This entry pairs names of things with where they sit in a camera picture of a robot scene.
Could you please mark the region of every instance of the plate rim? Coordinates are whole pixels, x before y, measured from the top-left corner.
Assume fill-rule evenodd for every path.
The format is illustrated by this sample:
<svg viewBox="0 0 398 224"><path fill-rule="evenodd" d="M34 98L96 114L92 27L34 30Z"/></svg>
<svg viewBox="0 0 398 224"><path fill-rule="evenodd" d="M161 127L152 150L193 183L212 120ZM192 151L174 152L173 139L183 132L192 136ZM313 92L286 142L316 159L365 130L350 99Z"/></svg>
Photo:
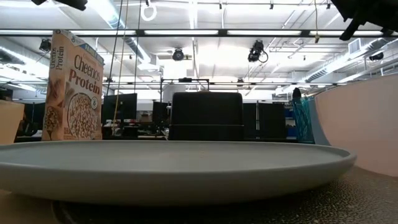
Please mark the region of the plate rim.
<svg viewBox="0 0 398 224"><path fill-rule="evenodd" d="M83 144L89 144L92 142L124 142L124 143L132 143L132 142L156 142L159 143L158 141L151 141L151 140L137 140L137 141L132 141L132 140L85 140L85 141L41 141L41 142L21 142L21 143L15 143L11 145L0 145L0 152L2 151L7 151L7 150L13 150L13 149L19 149L21 147L24 147L26 145L31 145L31 144L41 144L41 145L52 145L52 144L76 144L76 143L83 143ZM216 171L178 171L178 172L170 172L170 171L153 171L153 170L101 170L101 169L96 169L96 170L89 170L89 169L62 169L62 168L54 168L54 167L45 167L45 166L36 166L36 165L28 165L28 164L15 164L15 163L10 163L10 162L0 162L0 170L3 167L15 167L15 168L20 168L20 169L30 169L30 170L45 170L45 171L57 171L57 172L71 172L71 173L87 173L87 174L93 174L93 173L101 173L101 174L124 174L124 175L225 175L225 174L247 174L247 173L255 173L255 172L280 172L280 171L288 171L288 170L294 170L294 169L305 169L305 168L311 168L311 167L321 167L321 166L335 166L337 164L351 164L350 166L353 166L356 159L357 155L355 152L352 151L347 151L345 149L341 149L338 147L332 147L332 146L322 146L322 145L315 145L315 144L301 144L301 143L284 143L284 142L249 142L249 141L239 141L239 142L233 142L233 141L168 141L168 142L180 142L180 143L233 143L233 144L268 144L268 145L283 145L283 146L309 146L309 147L317 147L320 149L327 149L325 151L331 153L331 151L342 151L347 153L347 156L341 156L341 159L338 159L336 161L331 161L331 162L322 162L322 163L316 163L316 164L306 164L306 165L300 165L300 166L285 166L285 167L271 167L271 168L263 168L263 169L248 169L248 170L216 170Z"/></svg>

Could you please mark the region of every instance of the large gray plate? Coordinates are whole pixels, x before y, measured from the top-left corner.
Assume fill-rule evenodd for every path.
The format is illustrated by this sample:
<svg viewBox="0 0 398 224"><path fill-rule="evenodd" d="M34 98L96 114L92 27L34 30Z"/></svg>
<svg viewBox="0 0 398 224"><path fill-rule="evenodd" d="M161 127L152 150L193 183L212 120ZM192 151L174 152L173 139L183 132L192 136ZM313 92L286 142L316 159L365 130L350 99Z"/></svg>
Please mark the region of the large gray plate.
<svg viewBox="0 0 398 224"><path fill-rule="evenodd" d="M356 159L342 149L263 142L70 141L0 146L0 189L53 200L201 205L325 184Z"/></svg>

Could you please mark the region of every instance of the black speckled surface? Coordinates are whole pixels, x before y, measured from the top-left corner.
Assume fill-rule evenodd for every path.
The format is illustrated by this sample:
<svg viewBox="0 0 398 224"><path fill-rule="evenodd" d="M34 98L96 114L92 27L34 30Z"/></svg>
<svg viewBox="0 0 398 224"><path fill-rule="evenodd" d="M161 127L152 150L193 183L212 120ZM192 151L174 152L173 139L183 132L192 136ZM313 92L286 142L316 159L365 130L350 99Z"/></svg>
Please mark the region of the black speckled surface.
<svg viewBox="0 0 398 224"><path fill-rule="evenodd" d="M54 202L63 224L398 223L398 178L357 167L317 189L260 202L212 207L139 208Z"/></svg>

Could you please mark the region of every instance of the table surface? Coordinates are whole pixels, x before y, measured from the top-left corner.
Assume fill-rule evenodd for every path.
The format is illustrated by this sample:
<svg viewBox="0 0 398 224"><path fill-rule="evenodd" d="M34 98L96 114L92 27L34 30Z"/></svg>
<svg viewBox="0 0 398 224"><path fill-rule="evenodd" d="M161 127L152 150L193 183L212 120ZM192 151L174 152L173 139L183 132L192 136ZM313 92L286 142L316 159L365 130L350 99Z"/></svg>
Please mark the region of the table surface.
<svg viewBox="0 0 398 224"><path fill-rule="evenodd" d="M51 202L0 191L0 223L398 223L398 178L354 167L317 189L260 202L137 208Z"/></svg>

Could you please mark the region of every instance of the cereal box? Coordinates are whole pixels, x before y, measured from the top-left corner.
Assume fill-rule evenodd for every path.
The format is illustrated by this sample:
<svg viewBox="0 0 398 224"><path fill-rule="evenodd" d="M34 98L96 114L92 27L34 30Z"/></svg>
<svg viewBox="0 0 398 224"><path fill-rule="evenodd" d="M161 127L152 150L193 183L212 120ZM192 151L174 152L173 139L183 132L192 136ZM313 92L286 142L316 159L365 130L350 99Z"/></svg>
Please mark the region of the cereal box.
<svg viewBox="0 0 398 224"><path fill-rule="evenodd" d="M83 40L53 32L43 141L102 139L103 70L104 59Z"/></svg>

